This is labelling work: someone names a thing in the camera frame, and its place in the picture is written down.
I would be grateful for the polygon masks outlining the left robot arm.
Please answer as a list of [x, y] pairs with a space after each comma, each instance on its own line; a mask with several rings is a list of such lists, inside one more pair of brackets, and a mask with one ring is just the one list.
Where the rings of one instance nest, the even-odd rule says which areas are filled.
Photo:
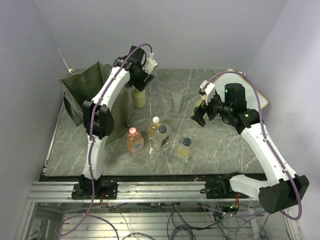
[[115, 128], [112, 115], [114, 102], [123, 87], [135, 87], [143, 91], [153, 80], [153, 70], [158, 66], [154, 52], [146, 53], [145, 45], [132, 46], [124, 57], [113, 62], [111, 73], [101, 90], [82, 104], [83, 125], [87, 133], [87, 155], [79, 188], [91, 199], [102, 193], [101, 163], [104, 159], [105, 144]]

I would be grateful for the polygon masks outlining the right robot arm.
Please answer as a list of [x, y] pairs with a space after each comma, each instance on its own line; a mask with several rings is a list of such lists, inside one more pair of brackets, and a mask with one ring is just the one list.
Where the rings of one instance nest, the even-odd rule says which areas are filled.
[[199, 93], [202, 102], [194, 108], [192, 120], [204, 127], [204, 115], [207, 115], [209, 120], [220, 117], [224, 123], [233, 126], [253, 150], [266, 176], [266, 180], [257, 180], [240, 172], [227, 174], [222, 178], [221, 194], [226, 198], [236, 193], [244, 194], [258, 200], [269, 214], [298, 206], [296, 218], [299, 219], [309, 180], [304, 175], [297, 175], [284, 161], [268, 136], [259, 112], [247, 107], [245, 88], [240, 83], [228, 83], [224, 87], [224, 99], [221, 99], [216, 86], [205, 80]]

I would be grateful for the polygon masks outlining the orange soap bottle pink cap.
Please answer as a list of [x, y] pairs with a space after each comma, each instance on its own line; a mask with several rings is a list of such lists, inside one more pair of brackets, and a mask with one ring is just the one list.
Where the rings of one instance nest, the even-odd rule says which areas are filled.
[[131, 127], [126, 135], [127, 150], [133, 154], [137, 154], [142, 151], [144, 143], [145, 141], [141, 132], [137, 128]]

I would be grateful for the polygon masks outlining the amber bottle white cap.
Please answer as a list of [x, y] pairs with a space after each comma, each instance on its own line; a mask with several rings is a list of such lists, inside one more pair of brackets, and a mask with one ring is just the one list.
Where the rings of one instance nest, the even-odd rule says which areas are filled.
[[164, 119], [158, 116], [154, 116], [148, 126], [148, 139], [150, 143], [154, 141], [154, 133], [157, 131], [160, 125], [164, 123]]

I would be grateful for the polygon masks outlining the yellow-green lotion bottle white cap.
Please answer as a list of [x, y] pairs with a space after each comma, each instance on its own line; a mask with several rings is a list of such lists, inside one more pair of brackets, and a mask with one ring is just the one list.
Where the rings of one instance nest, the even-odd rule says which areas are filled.
[[133, 88], [131, 91], [132, 104], [136, 109], [141, 109], [146, 105], [146, 91], [139, 91]]

